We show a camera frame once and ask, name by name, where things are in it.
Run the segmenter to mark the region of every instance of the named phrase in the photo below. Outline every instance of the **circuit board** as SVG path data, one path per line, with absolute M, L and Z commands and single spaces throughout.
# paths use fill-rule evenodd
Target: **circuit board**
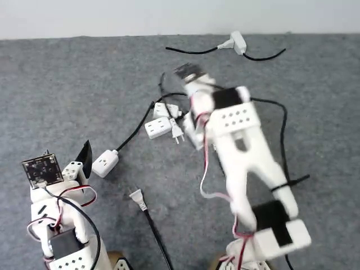
M 32 189 L 64 181 L 55 154 L 43 155 L 22 162 Z

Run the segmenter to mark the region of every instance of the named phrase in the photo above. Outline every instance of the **wire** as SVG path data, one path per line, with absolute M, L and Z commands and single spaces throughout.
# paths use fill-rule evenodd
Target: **wire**
M 27 225 L 27 227 L 26 227 L 26 230 L 27 230 L 27 232 L 28 232 L 28 234 L 31 236 L 31 238 L 33 239 L 33 240 L 35 240 L 36 242 L 41 242 L 41 239 L 40 239 L 40 237 L 38 237 L 36 234 L 35 234 L 35 232 L 33 231 L 33 225 L 35 224 L 35 223 L 39 223 L 39 222 L 42 222 L 42 221 L 45 221 L 45 220 L 49 220 L 49 221 L 51 221 L 51 222 L 49 222 L 49 223 L 47 223 L 46 225 L 55 225 L 56 224 L 56 219 L 55 218 L 51 218 L 51 217 L 42 217 L 42 218 L 38 218 L 38 219 L 35 219 L 35 220 L 33 220 L 33 221 L 31 221 L 28 225 Z
M 240 238 L 246 238 L 246 237 L 251 237 L 253 236 L 253 233 L 239 233 L 237 232 L 237 216 L 234 215 L 234 225 L 232 226 L 232 235 L 234 236 L 234 238 L 236 239 L 240 239 Z
M 88 184 L 83 184 L 83 185 L 77 186 L 77 187 L 70 187 L 70 188 L 62 191 L 62 193 L 59 194 L 59 197 L 63 197 L 64 194 L 66 194 L 66 193 L 68 193 L 68 192 L 70 192 L 70 191 L 83 190 L 83 189 L 86 189 L 86 188 L 88 188 L 88 189 L 92 190 L 92 192 L 94 192 L 94 197 L 93 197 L 90 201 L 88 201 L 88 202 L 86 202 L 86 203 L 84 203 L 84 204 L 81 205 L 82 207 L 85 207 L 85 206 L 88 206 L 89 204 L 93 203 L 93 202 L 96 201 L 96 199 L 97 199 L 97 193 L 96 193 L 96 191 L 93 189 L 92 186 L 90 186 L 90 185 L 88 185 Z
M 172 97 L 172 96 L 187 96 L 187 94 L 185 94 L 185 93 L 183 93 L 183 92 L 167 93 L 167 94 L 161 96 L 157 101 L 155 101 L 155 103 L 158 103 L 158 102 L 160 102 L 161 100 L 164 100 L 164 98 Z
M 85 207 L 85 206 L 88 206 L 90 204 L 92 204 L 94 201 L 96 201 L 97 199 L 97 193 L 96 191 L 88 184 L 84 184 L 84 185 L 81 185 L 81 186 L 76 186 L 76 187 L 70 187 L 70 188 L 67 188 L 65 189 L 64 191 L 62 191 L 62 193 L 59 194 L 59 197 L 63 197 L 64 194 L 70 192 L 70 191 L 75 191 L 75 190 L 83 190 L 85 188 L 90 188 L 93 192 L 94 192 L 94 198 L 92 198 L 90 201 L 82 204 L 81 206 L 82 207 Z M 56 224 L 53 226 L 53 227 L 57 227 L 60 223 L 61 223 L 61 218 L 62 218 L 62 212 L 63 212 L 63 209 L 62 207 L 60 206 L 59 204 L 59 199 L 57 199 L 57 208 L 59 210 L 59 214 L 58 214 L 58 218 L 56 220 Z
M 147 108 L 146 113 L 145 113 L 144 117 L 141 119 L 139 125 L 136 127 L 134 132 L 131 133 L 131 135 L 118 148 L 116 148 L 117 152 L 119 152 L 139 132 L 142 124 L 145 122 L 145 120 L 146 120 L 147 116 L 149 115 L 151 109 L 154 108 L 154 104 L 155 103 L 153 101 L 151 101 L 151 103 L 150 103 L 149 107 Z
M 265 57 L 265 58 L 254 58 L 254 57 L 251 57 L 251 56 L 248 56 L 246 53 L 243 53 L 242 55 L 249 59 L 249 60 L 252 60 L 252 61 L 267 61 L 267 60 L 271 60 L 271 59 L 274 59 L 276 57 L 278 57 L 279 55 L 281 55 L 283 52 L 285 52 L 286 49 L 282 49 L 280 52 L 278 52 L 277 54 L 273 55 L 273 56 L 269 56 L 269 57 Z
M 241 269 L 242 259 L 243 259 L 243 257 L 244 257 L 245 246 L 246 246 L 246 243 L 247 243 L 247 241 L 249 240 L 249 238 L 250 238 L 250 237 L 245 237 L 245 238 L 244 238 L 244 241 L 243 241 L 243 243 L 242 243 L 242 248 L 241 248 L 240 256 L 239 256 L 239 259 L 238 259 L 237 270 L 240 270 L 240 269 Z
M 163 87 L 163 84 L 164 84 L 164 79 L 165 79 L 165 72 L 162 73 L 161 77 L 160 77 L 160 82 L 158 84 L 159 86 L 159 89 L 160 89 L 160 95 L 163 96 L 164 95 L 164 92 L 165 92 L 165 89 Z M 169 107 L 168 107 L 168 104 L 165 100 L 165 98 L 163 98 L 163 101 L 164 101 L 164 104 L 165 104 L 165 108 L 166 108 L 166 111 L 168 112 L 170 118 L 173 118 L 173 115 L 171 114 L 170 110 L 169 110 Z
M 146 111 L 144 117 L 141 119 L 139 125 L 136 127 L 136 129 L 134 130 L 134 132 L 116 149 L 117 152 L 119 152 L 119 151 L 120 151 L 129 141 L 131 141 L 131 139 L 132 139 L 133 137 L 135 137 L 135 135 L 139 132 L 141 126 L 144 124 L 144 122 L 145 122 L 147 116 L 149 115 L 151 109 L 154 108 L 155 103 L 160 102 L 160 101 L 164 100 L 164 98 L 171 97 L 171 96 L 186 96 L 186 94 L 183 93 L 183 92 L 167 93 L 167 94 L 161 96 L 157 101 L 155 101 L 155 102 L 152 101 L 152 102 L 150 103 L 150 106 L 147 108 L 147 111 Z
M 144 214 L 145 214 L 145 216 L 146 216 L 146 218 L 147 218 L 147 221 L 148 221 L 148 223 L 149 223 L 149 225 L 150 225 L 150 227 L 151 227 L 152 233 L 153 233 L 154 236 L 155 236 L 156 242 L 157 242 L 157 244 L 158 244 L 159 247 L 160 247 L 161 253 L 162 253 L 163 256 L 164 256 L 164 259 L 165 259 L 165 261 L 166 261 L 166 264 L 167 264 L 168 268 L 169 268 L 170 270 L 173 270 L 174 268 L 173 268 L 173 265 L 172 265 L 172 263 L 171 263 L 169 254 L 167 253 L 167 251 L 166 251 L 166 249 L 165 249 L 165 246 L 164 246 L 164 244 L 163 244 L 163 242 L 162 242 L 162 240 L 161 240 L 161 237 L 160 237 L 160 233 L 159 233 L 159 231 L 158 231 L 158 230 L 156 229 L 156 227 L 155 227 L 154 221 L 152 220 L 152 218 L 151 218 L 151 216 L 150 216 L 149 210 L 146 209 L 146 210 L 144 210 L 143 212 L 144 212 Z
M 92 227 L 92 229 L 94 230 L 94 233 L 96 235 L 96 241 L 97 241 L 97 247 L 96 247 L 96 253 L 95 253 L 95 258 L 94 261 L 91 265 L 90 270 L 95 270 L 96 264 L 99 260 L 100 257 L 100 250 L 101 250 L 101 239 L 100 239 L 100 233 L 95 225 L 95 223 L 91 220 L 91 218 L 84 212 L 82 211 L 82 209 L 80 207 L 78 207 L 77 205 L 75 205 L 73 202 L 69 201 L 68 199 L 64 198 L 64 197 L 60 197 L 60 196 L 56 196 L 54 194 L 52 194 L 49 190 L 46 189 L 46 187 L 44 188 L 44 190 L 46 191 L 46 193 L 48 193 L 51 197 L 57 198 L 58 200 L 63 201 L 66 204 L 69 204 L 70 206 L 72 206 L 76 211 L 78 211 L 86 220 L 87 222 L 90 224 L 90 226 Z
M 263 98 L 252 97 L 251 100 L 277 105 L 277 106 L 281 107 L 281 109 L 283 111 L 283 118 L 282 118 L 281 130 L 280 130 L 280 152 L 281 152 L 282 169 L 284 171 L 287 183 L 281 184 L 281 185 L 271 189 L 271 192 L 274 192 L 275 190 L 285 187 L 285 186 L 297 185 L 298 183 L 310 178 L 310 175 L 306 174 L 296 180 L 290 180 L 289 166 L 287 164 L 286 153 L 285 153 L 285 143 L 284 143 L 285 127 L 286 127 L 286 121 L 287 121 L 287 109 L 286 109 L 285 105 L 283 105 L 277 101 L 274 101 L 274 100 L 265 100 Z
M 208 172 L 208 167 L 209 167 L 209 146 L 208 146 L 208 140 L 206 139 L 206 134 L 205 134 L 205 127 L 206 127 L 207 123 L 208 123 L 208 120 L 204 121 L 204 174 L 202 175 L 201 182 L 200 182 L 200 193 L 206 199 L 222 198 L 222 199 L 227 200 L 230 203 L 231 198 L 226 194 L 223 194 L 220 192 L 206 193 L 203 190 L 204 180 L 205 180 L 206 174 Z
M 218 49 L 218 47 L 214 47 L 207 51 L 201 51 L 201 52 L 183 51 L 182 49 L 176 49 L 176 48 L 172 48 L 172 47 L 165 47 L 165 49 L 169 50 L 169 51 L 174 51 L 174 52 L 186 53 L 188 55 L 204 55 L 206 53 L 216 51 Z
M 265 100 L 263 98 L 256 98 L 256 97 L 252 97 L 251 100 L 277 105 L 277 106 L 281 107 L 281 109 L 283 111 L 283 118 L 282 118 L 282 124 L 281 124 L 281 129 L 280 129 L 280 151 L 281 151 L 282 168 L 283 168 L 283 171 L 285 174 L 285 178 L 289 182 L 290 175 L 289 175 L 289 168 L 287 166 L 285 144 L 284 144 L 285 127 L 286 127 L 286 121 L 287 121 L 287 109 L 286 109 L 285 105 L 283 105 L 277 101 L 274 101 L 274 100 Z
M 289 266 L 290 270 L 294 270 L 293 266 L 290 263 L 289 256 L 287 254 L 285 255 L 285 260 L 286 260 L 286 263 Z

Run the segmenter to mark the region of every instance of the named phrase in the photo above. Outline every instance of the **electrical outlet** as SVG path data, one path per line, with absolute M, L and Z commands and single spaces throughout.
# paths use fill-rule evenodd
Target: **electrical outlet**
M 106 150 L 93 162 L 92 171 L 101 178 L 104 178 L 115 167 L 118 161 L 119 157 L 116 150 Z
M 167 104 L 167 105 L 172 118 L 177 118 L 181 116 L 181 112 L 179 111 L 179 106 L 173 104 Z M 164 116 L 170 117 L 167 108 L 165 107 L 165 104 L 160 102 L 155 103 L 153 118 L 157 119 Z
M 172 126 L 167 117 L 160 117 L 145 124 L 145 130 L 150 139 L 164 135 L 172 130 Z

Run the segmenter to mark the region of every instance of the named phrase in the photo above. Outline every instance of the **black cable tie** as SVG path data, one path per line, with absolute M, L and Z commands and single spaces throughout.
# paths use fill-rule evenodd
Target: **black cable tie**
M 271 192 L 274 192 L 274 191 L 279 190 L 279 189 L 281 189 L 281 188 L 283 188 L 283 187 L 287 187 L 287 186 L 292 187 L 292 186 L 295 186 L 295 185 L 297 185 L 298 183 L 300 183 L 300 182 L 302 182 L 302 181 L 304 181 L 304 180 L 306 180 L 306 179 L 308 179 L 308 178 L 310 178 L 310 174 L 306 174 L 306 175 L 304 175 L 304 176 L 302 176 L 302 177 L 300 177 L 300 178 L 298 178 L 298 179 L 296 179 L 296 180 L 292 180 L 292 181 L 287 182 L 287 183 L 285 183 L 285 184 L 281 184 L 281 185 L 279 185 L 279 186 L 277 186 L 277 187 L 272 188 L 270 191 L 271 191 Z

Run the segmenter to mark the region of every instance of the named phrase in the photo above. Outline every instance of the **black plastic piece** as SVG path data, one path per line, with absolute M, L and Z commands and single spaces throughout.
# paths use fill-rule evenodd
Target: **black plastic piece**
M 77 162 L 83 163 L 83 172 L 86 178 L 90 177 L 92 167 L 92 149 L 89 140 L 84 144 L 78 157 L 75 159 Z
M 76 237 L 75 228 L 54 236 L 50 239 L 50 244 L 54 254 L 54 259 L 56 260 L 84 248 L 84 244 Z
M 43 155 L 22 162 L 32 189 L 64 181 L 55 154 Z
M 253 207 L 258 227 L 257 231 L 271 228 L 279 246 L 293 243 L 286 228 L 286 222 L 290 221 L 284 206 L 278 200 L 270 201 Z
M 222 89 L 213 92 L 215 109 L 223 109 L 234 105 L 242 104 L 239 93 L 235 88 Z

